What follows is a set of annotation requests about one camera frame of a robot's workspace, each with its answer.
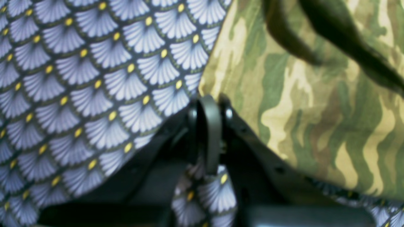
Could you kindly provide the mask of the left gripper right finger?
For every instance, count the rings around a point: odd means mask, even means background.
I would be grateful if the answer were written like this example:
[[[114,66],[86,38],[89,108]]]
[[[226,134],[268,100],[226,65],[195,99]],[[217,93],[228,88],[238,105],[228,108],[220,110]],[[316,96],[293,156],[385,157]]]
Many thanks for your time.
[[[220,95],[200,97],[198,139],[205,145],[209,175],[227,167],[238,213],[237,227],[374,227],[363,208],[341,205],[323,195],[260,140]]]

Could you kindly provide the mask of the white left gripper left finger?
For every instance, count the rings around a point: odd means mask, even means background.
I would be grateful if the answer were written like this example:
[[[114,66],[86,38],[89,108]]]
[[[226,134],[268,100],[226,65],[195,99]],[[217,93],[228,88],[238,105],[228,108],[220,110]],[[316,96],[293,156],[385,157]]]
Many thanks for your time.
[[[168,227],[175,187],[198,158],[198,105],[170,117],[152,140],[97,189],[45,208],[49,227]]]

